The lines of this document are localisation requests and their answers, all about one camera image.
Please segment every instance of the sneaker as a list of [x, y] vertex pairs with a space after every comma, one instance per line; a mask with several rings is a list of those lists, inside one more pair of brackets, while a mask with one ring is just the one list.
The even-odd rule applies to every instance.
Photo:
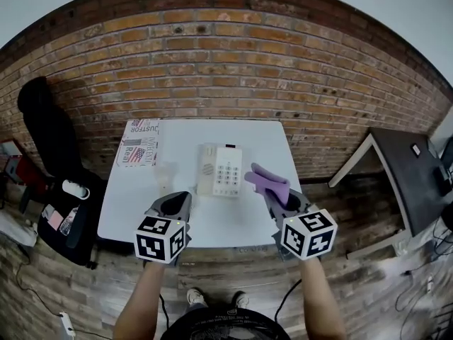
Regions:
[[207, 307], [207, 303], [205, 302], [205, 297], [196, 288], [191, 288], [191, 289], [189, 289], [189, 291], [187, 291], [187, 301], [189, 302], [189, 306], [192, 306], [195, 303], [201, 303]]
[[246, 293], [239, 291], [234, 295], [233, 301], [234, 307], [238, 309], [246, 309], [248, 307], [248, 304], [250, 303], [250, 298], [248, 298]]

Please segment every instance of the american flag print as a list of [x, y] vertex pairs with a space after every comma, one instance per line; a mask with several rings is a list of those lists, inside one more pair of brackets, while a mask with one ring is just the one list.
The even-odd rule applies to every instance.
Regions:
[[129, 159], [127, 160], [127, 162], [140, 162], [145, 151], [146, 151], [145, 149], [142, 149], [140, 147], [135, 147], [134, 151], [132, 151], [131, 155], [129, 156]]
[[144, 120], [133, 120], [132, 121], [132, 127], [139, 128], [142, 125], [143, 121]]

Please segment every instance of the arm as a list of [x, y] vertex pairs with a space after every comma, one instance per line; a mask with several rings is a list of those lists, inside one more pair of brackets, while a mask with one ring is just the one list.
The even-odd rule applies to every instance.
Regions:
[[300, 263], [306, 332], [311, 340], [345, 340], [340, 309], [317, 258]]
[[154, 338], [164, 271], [165, 267], [159, 263], [146, 264], [132, 296], [116, 321], [114, 339]]

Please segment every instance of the purple cloth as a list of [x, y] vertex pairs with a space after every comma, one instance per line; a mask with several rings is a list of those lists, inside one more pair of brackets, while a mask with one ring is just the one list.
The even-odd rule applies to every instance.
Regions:
[[289, 198], [289, 180], [277, 176], [257, 163], [252, 163], [252, 171], [249, 171], [244, 176], [244, 179], [249, 183], [255, 184], [255, 192], [266, 195], [266, 189], [271, 190], [282, 203], [283, 206], [288, 204]]

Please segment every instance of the person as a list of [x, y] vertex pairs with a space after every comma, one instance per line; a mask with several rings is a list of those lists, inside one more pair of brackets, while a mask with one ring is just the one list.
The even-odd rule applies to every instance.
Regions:
[[[151, 340], [156, 332], [159, 295], [165, 266], [148, 262], [115, 324], [113, 338]], [[304, 317], [310, 340], [344, 340], [345, 325], [338, 304], [317, 258], [300, 262]], [[249, 339], [289, 340], [283, 328], [257, 312], [248, 310], [245, 293], [235, 296], [234, 308], [210, 309], [197, 289], [188, 291], [189, 308], [161, 337], [162, 340]]]

